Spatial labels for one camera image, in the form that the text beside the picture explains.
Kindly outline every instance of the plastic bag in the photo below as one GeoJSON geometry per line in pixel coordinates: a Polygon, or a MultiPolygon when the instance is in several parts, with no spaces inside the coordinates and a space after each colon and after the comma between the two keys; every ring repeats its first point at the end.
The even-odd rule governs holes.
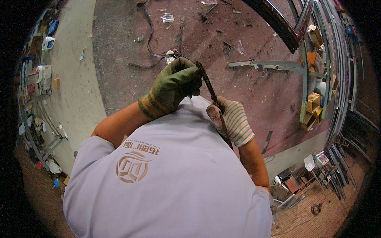
{"type": "Polygon", "coordinates": [[[243,48],[243,46],[242,46],[241,40],[238,41],[238,48],[237,48],[237,50],[238,50],[238,52],[239,52],[240,54],[243,54],[244,51],[245,51],[244,48],[243,48]]]}
{"type": "Polygon", "coordinates": [[[212,5],[212,4],[217,4],[217,0],[204,0],[204,1],[201,1],[201,3],[205,5],[212,5]]]}
{"type": "Polygon", "coordinates": [[[160,18],[163,19],[164,23],[168,23],[168,22],[173,22],[174,21],[174,17],[170,13],[164,13],[164,15],[161,16],[160,18]]]}

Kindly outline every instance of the gold logo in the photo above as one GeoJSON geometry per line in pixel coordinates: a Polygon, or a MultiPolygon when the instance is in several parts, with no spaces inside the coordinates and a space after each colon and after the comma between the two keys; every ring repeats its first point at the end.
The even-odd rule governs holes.
{"type": "Polygon", "coordinates": [[[129,152],[118,160],[116,173],[118,178],[125,183],[135,183],[147,174],[148,162],[146,157],[139,152],[129,152]]]}

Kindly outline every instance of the blue object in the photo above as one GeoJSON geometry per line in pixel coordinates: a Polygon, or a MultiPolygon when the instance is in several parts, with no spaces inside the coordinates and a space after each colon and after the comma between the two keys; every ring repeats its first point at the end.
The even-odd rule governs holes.
{"type": "Polygon", "coordinates": [[[345,31],[348,35],[353,35],[353,26],[345,26],[345,31]]]}
{"type": "Polygon", "coordinates": [[[53,180],[53,183],[54,183],[54,185],[55,185],[56,187],[59,187],[58,179],[53,180]]]}
{"type": "Polygon", "coordinates": [[[324,106],[324,100],[325,100],[325,97],[322,96],[322,103],[320,104],[321,108],[323,108],[323,106],[324,106]]]}
{"type": "Polygon", "coordinates": [[[54,33],[56,33],[58,23],[59,20],[55,20],[52,24],[50,24],[47,36],[51,37],[52,35],[54,35],[54,33]]]}

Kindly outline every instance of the green work glove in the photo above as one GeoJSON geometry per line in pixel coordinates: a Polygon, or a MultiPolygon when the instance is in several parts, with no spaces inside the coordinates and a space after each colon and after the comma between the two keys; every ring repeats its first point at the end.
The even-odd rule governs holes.
{"type": "Polygon", "coordinates": [[[150,120],[155,120],[176,111],[184,97],[200,95],[201,85],[196,65],[178,58],[160,72],[148,94],[139,99],[139,108],[150,120]]]}
{"type": "MultiPolygon", "coordinates": [[[[247,122],[246,113],[242,104],[237,101],[230,101],[222,96],[217,97],[217,102],[224,111],[223,117],[227,129],[227,136],[234,142],[236,147],[241,147],[254,138],[250,125],[247,122]]],[[[219,108],[211,104],[207,108],[207,114],[211,118],[219,134],[227,138],[223,132],[222,121],[219,116],[219,108]]]]}

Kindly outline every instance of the metal frame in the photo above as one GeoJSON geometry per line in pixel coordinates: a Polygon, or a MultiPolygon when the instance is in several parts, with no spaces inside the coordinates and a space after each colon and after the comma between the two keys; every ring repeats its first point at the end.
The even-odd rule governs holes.
{"type": "MultiPolygon", "coordinates": [[[[304,39],[315,0],[306,0],[295,27],[290,25],[283,14],[269,0],[242,1],[256,11],[275,30],[292,54],[295,53],[304,39]]],[[[290,7],[295,16],[297,12],[293,2],[290,3],[290,7]]]]}
{"type": "MultiPolygon", "coordinates": [[[[38,101],[39,99],[41,98],[45,98],[45,97],[36,97],[37,99],[35,99],[33,102],[36,102],[38,101]]],[[[27,122],[27,117],[25,115],[25,107],[26,105],[28,104],[24,104],[22,99],[21,99],[21,93],[18,95],[18,102],[19,102],[19,112],[20,112],[20,118],[21,118],[21,121],[24,123],[24,126],[25,126],[25,132],[26,132],[26,135],[28,137],[28,140],[30,142],[30,144],[32,145],[32,148],[35,152],[35,154],[37,155],[37,158],[38,160],[42,163],[42,166],[47,170],[49,171],[49,167],[46,165],[45,163],[45,160],[49,157],[49,155],[51,155],[51,153],[53,152],[53,150],[60,144],[62,143],[62,141],[67,141],[67,138],[65,137],[61,137],[61,136],[55,136],[54,140],[52,142],[50,142],[46,147],[45,149],[43,150],[42,153],[40,153],[40,151],[38,150],[37,146],[36,146],[36,143],[34,142],[33,140],[33,136],[32,136],[32,133],[30,132],[30,128],[28,126],[28,122],[27,122]]]]}

